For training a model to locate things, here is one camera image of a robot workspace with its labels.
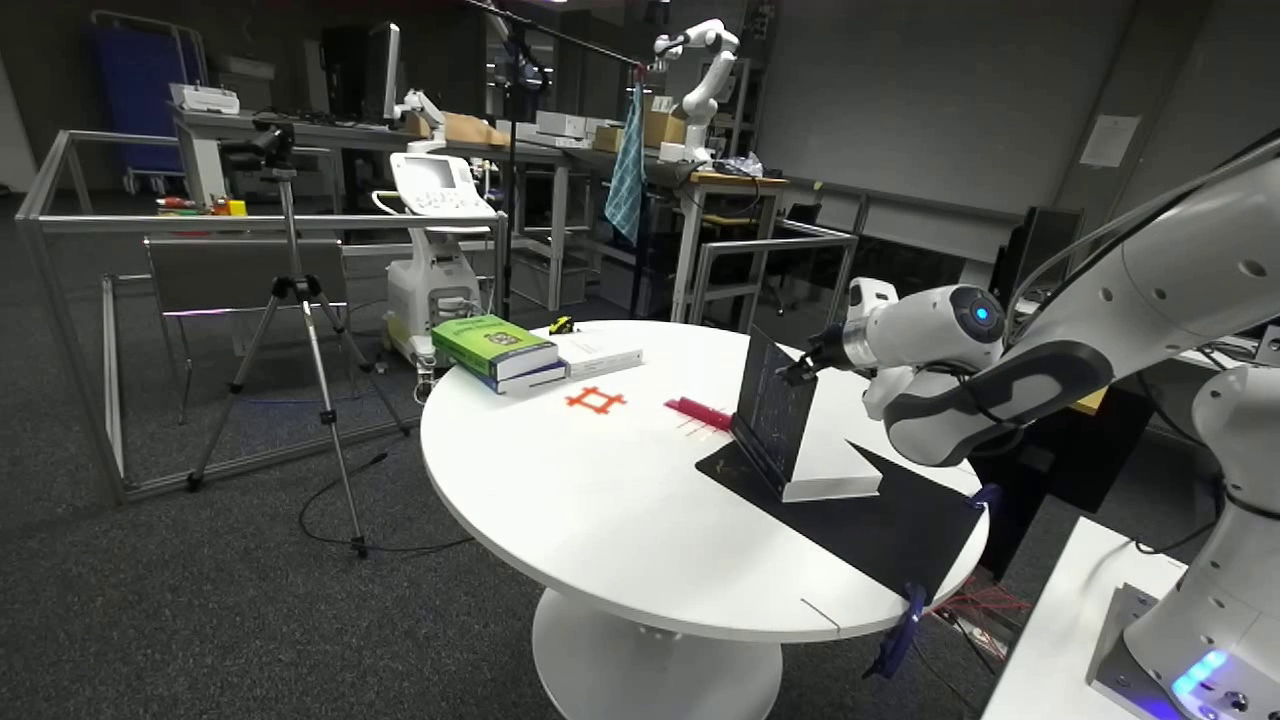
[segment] camera stand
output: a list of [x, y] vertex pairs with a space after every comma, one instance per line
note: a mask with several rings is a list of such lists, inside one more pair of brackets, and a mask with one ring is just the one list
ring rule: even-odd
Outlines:
[[[331, 407], [331, 393], [329, 393], [329, 372], [323, 372], [323, 353], [320, 353], [320, 331], [317, 331], [317, 313], [329, 321], [331, 335], [346, 341], [346, 349], [352, 353], [360, 374], [369, 379], [372, 365], [369, 354], [360, 353], [360, 344], [352, 341], [352, 331], [337, 321], [323, 289], [317, 275], [310, 275], [299, 267], [299, 246], [298, 246], [298, 213], [292, 213], [292, 168], [289, 157], [292, 157], [292, 126], [273, 126], [273, 137], [265, 137], [259, 145], [265, 152], [265, 177], [281, 187], [281, 216], [283, 216], [283, 237], [289, 237], [289, 275], [275, 275], [273, 289], [268, 289], [268, 309], [247, 341], [247, 353], [227, 383], [227, 399], [212, 425], [212, 434], [199, 450], [199, 462], [187, 470], [187, 492], [199, 492], [204, 487], [204, 470], [207, 470], [207, 460], [227, 428], [227, 416], [231, 416], [231, 403], [235, 395], [246, 393], [246, 379], [257, 365], [257, 353], [265, 344], [265, 335], [273, 331], [273, 321], [275, 321], [275, 309], [281, 304], [298, 304], [306, 313], [306, 326], [310, 326], [310, 353], [311, 353], [311, 368], [317, 368], [317, 387], [320, 387], [320, 425], [329, 428], [329, 445], [331, 445], [331, 460], [337, 460], [337, 477], [346, 485], [346, 499], [347, 499], [347, 520], [352, 520], [352, 551], [363, 561], [369, 557], [369, 540], [363, 540], [363, 527], [360, 527], [360, 510], [356, 510], [356, 492], [352, 492], [352, 470], [347, 470], [347, 454], [346, 454], [346, 441], [339, 441], [339, 428], [337, 428], [337, 407]], [[381, 395], [381, 403], [389, 407], [389, 416], [395, 419], [395, 428], [409, 434], [409, 425], [395, 416], [392, 399], [369, 379], [369, 387]]]

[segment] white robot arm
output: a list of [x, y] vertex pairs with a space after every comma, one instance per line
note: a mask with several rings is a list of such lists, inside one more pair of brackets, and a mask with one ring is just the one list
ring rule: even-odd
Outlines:
[[716, 44], [716, 57], [712, 57], [712, 68], [704, 72], [704, 79], [685, 93], [679, 100], [679, 110], [690, 119], [690, 137], [685, 137], [685, 147], [695, 157], [695, 161], [712, 161], [707, 157], [707, 124], [722, 106], [722, 95], [734, 79], [734, 63], [736, 63], [736, 37], [722, 22], [722, 19], [699, 19], [691, 26], [685, 26], [679, 37], [658, 37], [651, 39], [651, 52], [658, 52], [658, 68], [669, 68], [671, 58], [679, 58], [690, 47], [712, 47]]
[[395, 102], [395, 119], [404, 119], [409, 110], [422, 110], [433, 124], [433, 137], [412, 139], [409, 152], [438, 152], [443, 147], [443, 110], [433, 102], [430, 93], [412, 89], [404, 93], [404, 100]]
[[[895, 299], [855, 279], [842, 331], [804, 354], [875, 372], [869, 407], [922, 462], [1067, 407], [1184, 349], [1280, 315], [1280, 139], [1122, 216], [1035, 275], [1067, 279], [1008, 335], [975, 331], [992, 297], [942, 289]], [[1280, 713], [1280, 368], [1236, 368], [1196, 395], [1224, 468], [1224, 516], [1169, 600], [1107, 649], [1154, 716]]]

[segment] gray carpet floor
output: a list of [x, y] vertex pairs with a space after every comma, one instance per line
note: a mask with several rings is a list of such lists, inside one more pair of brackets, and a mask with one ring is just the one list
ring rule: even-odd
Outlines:
[[[331, 460], [299, 460], [204, 492], [118, 505], [97, 477], [74, 374], [55, 354], [11, 202], [0, 202], [0, 706], [6, 716], [555, 716], [528, 626], [535, 584], [491, 561], [433, 496], [417, 441], [352, 450], [372, 561], [346, 546]], [[143, 267], [135, 241], [55, 246], [79, 344], [99, 349], [97, 275]], [[372, 315], [356, 315], [369, 353]], [[593, 299], [575, 315], [620, 315]], [[821, 326], [825, 304], [764, 313], [786, 341]], [[119, 299], [132, 470], [179, 470], [231, 372], [227, 326], [196, 335], [193, 416], [149, 297]], [[389, 358], [375, 387], [412, 416], [412, 372]], [[347, 433], [383, 425], [372, 393], [337, 372]], [[273, 344], [220, 450], [317, 441], [298, 335]], [[1035, 522], [1008, 586], [1035, 595], [1067, 520]], [[786, 649], [772, 716], [979, 716], [998, 673], [944, 624], [923, 624], [895, 678], [865, 678], [882, 639]]]

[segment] orange object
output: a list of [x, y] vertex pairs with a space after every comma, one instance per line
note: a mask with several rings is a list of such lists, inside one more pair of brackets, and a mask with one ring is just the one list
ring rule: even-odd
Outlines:
[[595, 416], [607, 416], [612, 403], [630, 403], [620, 393], [601, 393], [595, 383], [588, 383], [583, 393], [570, 395], [570, 407], [588, 407]]
[[235, 200], [235, 196], [225, 196], [225, 200], [212, 202], [212, 216], [247, 216], [247, 202]]

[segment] monitor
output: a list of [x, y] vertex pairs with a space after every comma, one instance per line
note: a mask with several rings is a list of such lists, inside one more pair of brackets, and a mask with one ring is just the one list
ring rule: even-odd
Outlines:
[[404, 95], [400, 22], [375, 22], [363, 39], [360, 119], [389, 124]]

